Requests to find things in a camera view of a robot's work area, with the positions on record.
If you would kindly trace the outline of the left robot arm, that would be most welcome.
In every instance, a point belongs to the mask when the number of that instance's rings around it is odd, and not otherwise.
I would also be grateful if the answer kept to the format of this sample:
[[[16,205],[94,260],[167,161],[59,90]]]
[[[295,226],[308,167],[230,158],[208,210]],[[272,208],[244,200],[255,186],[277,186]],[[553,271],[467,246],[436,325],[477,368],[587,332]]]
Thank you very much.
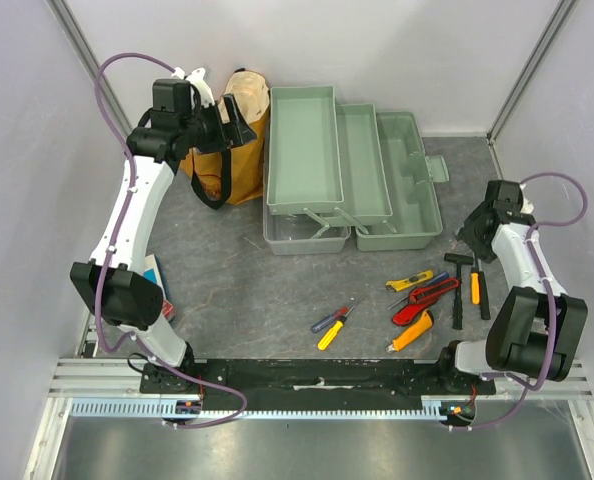
[[[191,347],[162,312],[162,287],[144,276],[154,221],[190,150],[228,161],[231,149],[256,138],[234,95],[208,102],[186,79],[155,81],[151,108],[124,139],[127,159],[107,227],[89,260],[71,267],[70,279],[96,323],[119,328],[165,366],[162,380],[178,393],[193,388],[197,369]]]

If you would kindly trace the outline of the black hammer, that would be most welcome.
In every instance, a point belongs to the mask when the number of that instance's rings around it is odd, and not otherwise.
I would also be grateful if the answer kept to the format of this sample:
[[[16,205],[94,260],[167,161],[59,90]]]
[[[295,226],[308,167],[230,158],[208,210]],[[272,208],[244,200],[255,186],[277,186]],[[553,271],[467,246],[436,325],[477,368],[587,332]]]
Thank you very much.
[[[453,301],[453,324],[455,330],[463,329],[463,300],[462,300],[462,268],[464,266],[473,266],[474,259],[471,256],[445,253],[444,260],[455,266],[455,278],[457,279],[457,288]]]

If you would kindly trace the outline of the green toolbox with clear lid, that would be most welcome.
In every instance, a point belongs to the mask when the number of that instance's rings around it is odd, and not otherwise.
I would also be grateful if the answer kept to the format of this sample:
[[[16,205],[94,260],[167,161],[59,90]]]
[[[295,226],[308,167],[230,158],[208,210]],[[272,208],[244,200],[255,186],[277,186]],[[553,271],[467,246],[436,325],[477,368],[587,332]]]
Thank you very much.
[[[330,86],[270,93],[263,236],[278,256],[423,249],[443,231],[427,154],[409,111],[340,104]]]

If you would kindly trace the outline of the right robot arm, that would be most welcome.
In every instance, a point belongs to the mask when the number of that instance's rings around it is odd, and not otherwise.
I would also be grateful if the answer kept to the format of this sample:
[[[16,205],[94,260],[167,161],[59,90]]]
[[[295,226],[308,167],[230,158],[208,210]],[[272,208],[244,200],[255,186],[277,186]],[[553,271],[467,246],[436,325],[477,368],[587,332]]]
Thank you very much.
[[[311,226],[286,242],[286,254],[320,252],[335,228],[354,230],[363,252],[422,249],[441,233],[435,187],[449,174],[442,157],[426,153],[413,114],[340,105],[329,87],[275,88],[264,107],[265,215]],[[446,393],[460,392],[471,375],[534,389],[571,369],[588,308],[553,277],[524,189],[490,181],[457,234],[469,254],[448,255],[460,267],[499,261],[509,292],[487,337],[456,343],[453,359],[435,368]]]

